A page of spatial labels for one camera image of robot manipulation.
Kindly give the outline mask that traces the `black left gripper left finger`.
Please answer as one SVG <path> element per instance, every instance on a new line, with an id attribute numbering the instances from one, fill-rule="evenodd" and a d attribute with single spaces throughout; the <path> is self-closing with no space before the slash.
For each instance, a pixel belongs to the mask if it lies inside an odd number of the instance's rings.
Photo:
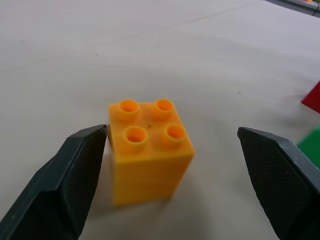
<path id="1" fill-rule="evenodd" d="M 105 124 L 70 135 L 0 222 L 2 240 L 77 240 L 97 189 Z"/>

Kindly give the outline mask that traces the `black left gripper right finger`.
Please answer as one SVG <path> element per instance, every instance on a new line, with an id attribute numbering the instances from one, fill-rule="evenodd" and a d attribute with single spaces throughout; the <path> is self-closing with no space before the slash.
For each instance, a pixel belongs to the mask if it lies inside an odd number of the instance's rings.
<path id="1" fill-rule="evenodd" d="M 320 170 L 289 139 L 239 127 L 255 194 L 281 240 L 320 238 Z"/>

